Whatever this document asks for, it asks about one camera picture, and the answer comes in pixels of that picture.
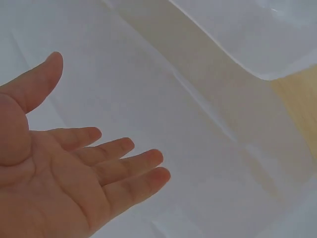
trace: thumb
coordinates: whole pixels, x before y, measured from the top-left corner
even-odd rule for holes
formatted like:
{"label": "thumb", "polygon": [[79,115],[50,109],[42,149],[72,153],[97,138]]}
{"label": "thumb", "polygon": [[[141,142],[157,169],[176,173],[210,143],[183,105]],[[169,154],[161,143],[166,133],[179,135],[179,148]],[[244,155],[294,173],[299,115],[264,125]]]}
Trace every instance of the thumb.
{"label": "thumb", "polygon": [[31,153],[26,113],[39,106],[57,85],[62,57],[53,53],[36,68],[0,87],[0,166],[23,162]]}
{"label": "thumb", "polygon": [[60,53],[52,53],[44,63],[0,87],[0,94],[14,99],[24,113],[38,107],[52,92],[63,71]]}

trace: fingertip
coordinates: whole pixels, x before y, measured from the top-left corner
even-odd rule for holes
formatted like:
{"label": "fingertip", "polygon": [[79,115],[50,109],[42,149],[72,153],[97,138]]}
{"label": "fingertip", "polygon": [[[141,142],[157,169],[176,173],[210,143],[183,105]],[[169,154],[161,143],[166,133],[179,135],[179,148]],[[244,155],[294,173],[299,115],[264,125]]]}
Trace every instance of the fingertip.
{"label": "fingertip", "polygon": [[134,144],[133,140],[130,139],[129,137],[125,137],[125,138],[122,138],[120,140],[126,149],[133,150],[135,148],[135,144]]}
{"label": "fingertip", "polygon": [[103,135],[101,130],[97,127],[88,127],[87,129],[89,130],[90,137],[93,139],[100,139]]}
{"label": "fingertip", "polygon": [[151,172],[151,180],[156,182],[158,186],[164,186],[171,179],[171,174],[168,169],[159,167]]}
{"label": "fingertip", "polygon": [[62,56],[62,54],[61,54],[60,52],[55,51],[55,52],[51,53],[51,54],[46,58],[45,62],[50,62],[50,61],[55,61],[55,60],[57,60],[57,61],[63,61],[63,56]]}
{"label": "fingertip", "polygon": [[148,153],[149,159],[154,161],[157,165],[160,165],[164,161],[163,153],[160,150],[153,149],[145,153]]}

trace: light wood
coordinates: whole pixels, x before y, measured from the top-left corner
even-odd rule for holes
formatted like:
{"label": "light wood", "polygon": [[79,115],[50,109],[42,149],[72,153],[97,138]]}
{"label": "light wood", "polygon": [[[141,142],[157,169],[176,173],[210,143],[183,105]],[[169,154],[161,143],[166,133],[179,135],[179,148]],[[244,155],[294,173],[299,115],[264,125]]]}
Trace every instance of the light wood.
{"label": "light wood", "polygon": [[271,82],[317,162],[317,66]]}

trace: white plastic sheet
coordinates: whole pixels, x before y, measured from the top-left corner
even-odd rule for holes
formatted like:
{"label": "white plastic sheet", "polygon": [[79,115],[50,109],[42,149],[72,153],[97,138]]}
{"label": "white plastic sheet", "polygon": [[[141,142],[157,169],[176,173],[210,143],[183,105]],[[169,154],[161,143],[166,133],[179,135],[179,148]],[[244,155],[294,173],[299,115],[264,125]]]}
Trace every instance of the white plastic sheet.
{"label": "white plastic sheet", "polygon": [[170,0],[255,76],[317,63],[315,0]]}
{"label": "white plastic sheet", "polygon": [[310,152],[269,86],[169,2],[18,2],[0,8],[10,23],[1,80],[52,51],[65,61],[31,128],[98,126],[102,142],[129,136],[134,153],[160,149],[172,173],[94,237],[255,238],[317,188]]}

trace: human hand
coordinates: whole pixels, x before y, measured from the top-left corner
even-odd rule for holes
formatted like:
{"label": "human hand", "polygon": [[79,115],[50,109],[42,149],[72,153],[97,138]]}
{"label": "human hand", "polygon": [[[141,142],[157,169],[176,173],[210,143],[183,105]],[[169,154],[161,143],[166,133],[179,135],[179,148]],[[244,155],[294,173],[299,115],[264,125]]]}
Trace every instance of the human hand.
{"label": "human hand", "polygon": [[87,147],[94,127],[30,131],[26,114],[50,94],[63,68],[48,59],[0,87],[0,237],[87,238],[158,192],[170,179],[151,150],[121,159],[128,139]]}

